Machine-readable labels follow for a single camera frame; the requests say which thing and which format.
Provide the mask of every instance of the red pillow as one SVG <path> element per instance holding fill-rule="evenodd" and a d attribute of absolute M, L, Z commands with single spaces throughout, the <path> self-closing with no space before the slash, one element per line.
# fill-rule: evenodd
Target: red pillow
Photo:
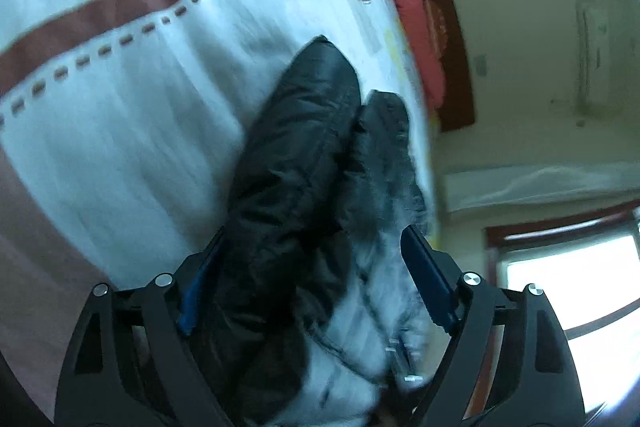
<path fill-rule="evenodd" d="M 430 26 L 433 26 L 424 10 L 423 0 L 394 0 L 409 47 L 414 53 L 418 73 L 422 79 L 427 106 L 433 110 L 444 102 L 445 77 L 442 64 L 438 60 L 440 49 L 436 51 Z"/>

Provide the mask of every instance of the black fabric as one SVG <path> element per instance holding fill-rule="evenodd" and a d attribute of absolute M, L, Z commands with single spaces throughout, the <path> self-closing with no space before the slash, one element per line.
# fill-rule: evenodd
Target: black fabric
<path fill-rule="evenodd" d="M 192 341 L 236 425 L 362 425 L 390 341 L 420 358 L 429 319 L 399 253 L 427 216 L 408 136 L 401 100 L 373 92 L 361 106 L 325 39 L 282 77 L 236 170 L 222 272 Z"/>
<path fill-rule="evenodd" d="M 360 108 L 356 73 L 325 38 L 284 73 L 236 168 L 225 260 L 192 350 L 214 393 L 242 373 L 292 295 L 303 243 L 338 172 Z"/>

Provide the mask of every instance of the air conditioner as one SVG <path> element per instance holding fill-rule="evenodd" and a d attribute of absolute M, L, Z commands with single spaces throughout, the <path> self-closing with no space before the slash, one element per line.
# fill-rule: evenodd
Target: air conditioner
<path fill-rule="evenodd" d="M 609 102 L 609 12 L 593 2 L 579 2 L 580 68 L 578 109 L 602 107 Z"/>

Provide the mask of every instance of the white bedsheet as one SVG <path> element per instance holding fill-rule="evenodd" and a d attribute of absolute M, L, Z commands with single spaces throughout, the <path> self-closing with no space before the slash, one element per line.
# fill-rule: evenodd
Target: white bedsheet
<path fill-rule="evenodd" d="M 0 54 L 87 1 L 0 0 Z M 188 9 L 180 16 L 179 6 Z M 247 130 L 295 53 L 319 34 L 351 61 L 364 96 L 379 89 L 404 98 L 418 183 L 431 200 L 422 89 L 392 0 L 181 0 L 30 73 L 0 99 L 1 145 L 74 247 L 116 285 L 145 285 L 223 223 Z M 105 45 L 112 50 L 100 55 Z M 89 63 L 77 66 L 85 55 Z M 54 80 L 62 66 L 68 73 Z M 34 95 L 42 80 L 46 89 Z"/>

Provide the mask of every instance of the black jacket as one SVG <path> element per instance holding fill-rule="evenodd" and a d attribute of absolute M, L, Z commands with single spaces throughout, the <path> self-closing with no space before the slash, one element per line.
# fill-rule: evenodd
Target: black jacket
<path fill-rule="evenodd" d="M 325 38 L 284 73 L 228 199 L 191 348 L 235 425 L 362 425 L 388 378 L 421 385 L 430 320 L 399 253 L 426 208 L 398 96 L 360 101 Z"/>

